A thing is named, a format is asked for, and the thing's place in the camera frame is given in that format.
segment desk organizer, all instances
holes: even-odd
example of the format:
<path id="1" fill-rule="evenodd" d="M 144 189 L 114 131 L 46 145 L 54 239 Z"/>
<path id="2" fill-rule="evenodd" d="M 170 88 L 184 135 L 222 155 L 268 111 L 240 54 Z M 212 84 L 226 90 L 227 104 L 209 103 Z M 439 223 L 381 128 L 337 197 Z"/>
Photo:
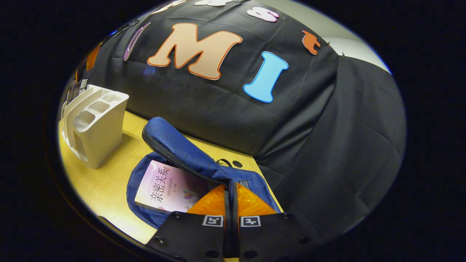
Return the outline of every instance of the desk organizer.
<path id="1" fill-rule="evenodd" d="M 71 151 L 96 169 L 121 143 L 129 95 L 88 85 L 86 91 L 62 106 L 62 135 Z"/>

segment letter m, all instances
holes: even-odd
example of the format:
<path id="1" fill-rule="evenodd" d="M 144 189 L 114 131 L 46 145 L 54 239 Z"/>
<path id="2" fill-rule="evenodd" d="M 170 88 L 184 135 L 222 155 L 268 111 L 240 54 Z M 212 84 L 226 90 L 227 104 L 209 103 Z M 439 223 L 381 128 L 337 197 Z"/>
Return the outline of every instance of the letter m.
<path id="1" fill-rule="evenodd" d="M 170 64 L 168 55 L 175 48 L 175 67 L 181 68 L 192 58 L 201 54 L 199 59 L 188 67 L 188 70 L 211 80 L 220 78 L 222 65 L 231 47 L 241 43 L 243 39 L 227 31 L 216 32 L 198 41 L 198 26 L 191 23 L 178 23 L 172 26 L 173 32 L 154 56 L 147 59 L 153 66 L 164 67 Z"/>

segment pink book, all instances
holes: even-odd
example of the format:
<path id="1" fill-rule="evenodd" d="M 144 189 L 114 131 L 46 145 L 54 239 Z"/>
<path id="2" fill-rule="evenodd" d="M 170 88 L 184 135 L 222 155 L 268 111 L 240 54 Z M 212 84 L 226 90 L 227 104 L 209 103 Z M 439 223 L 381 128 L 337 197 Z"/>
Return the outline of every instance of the pink book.
<path id="1" fill-rule="evenodd" d="M 139 206 L 170 214 L 173 211 L 188 211 L 207 193 L 207 181 L 152 160 L 134 201 Z"/>

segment blue pouch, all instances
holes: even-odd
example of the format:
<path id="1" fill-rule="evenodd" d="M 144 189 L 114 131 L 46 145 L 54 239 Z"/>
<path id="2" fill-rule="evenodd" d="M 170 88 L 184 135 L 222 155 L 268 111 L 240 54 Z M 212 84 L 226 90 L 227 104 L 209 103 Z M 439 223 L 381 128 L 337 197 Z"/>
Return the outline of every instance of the blue pouch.
<path id="1" fill-rule="evenodd" d="M 280 209 L 270 194 L 265 180 L 256 172 L 217 164 L 165 119 L 156 117 L 147 123 L 142 133 L 146 144 L 154 151 L 146 155 L 131 172 L 126 188 L 126 200 L 130 210 L 141 220 L 159 229 L 167 214 L 136 205 L 134 198 L 144 173 L 152 160 L 180 168 L 194 176 L 207 180 L 212 186 L 225 185 L 229 192 L 230 206 L 235 201 L 236 183 L 247 181 L 249 189 L 272 207 Z"/>

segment wooden table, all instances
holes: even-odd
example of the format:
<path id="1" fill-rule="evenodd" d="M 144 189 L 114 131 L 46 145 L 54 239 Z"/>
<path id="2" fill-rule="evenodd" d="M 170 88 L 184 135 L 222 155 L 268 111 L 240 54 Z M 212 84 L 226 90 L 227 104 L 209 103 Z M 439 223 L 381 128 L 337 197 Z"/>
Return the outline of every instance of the wooden table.
<path id="1" fill-rule="evenodd" d="M 146 244 L 157 230 L 140 220 L 129 209 L 126 202 L 126 186 L 134 167 L 145 155 L 152 152 L 141 137 L 146 123 L 147 119 L 126 111 L 122 142 L 97 169 L 88 169 L 76 157 L 64 141 L 61 129 L 58 136 L 63 165 L 77 195 L 96 216 L 105 217 L 143 244 Z M 243 165 L 241 169 L 255 171 L 262 176 L 253 157 L 192 137 L 186 138 L 213 159 L 227 159 L 230 163 L 233 160 L 239 161 Z M 227 262 L 237 260 L 225 259 Z"/>

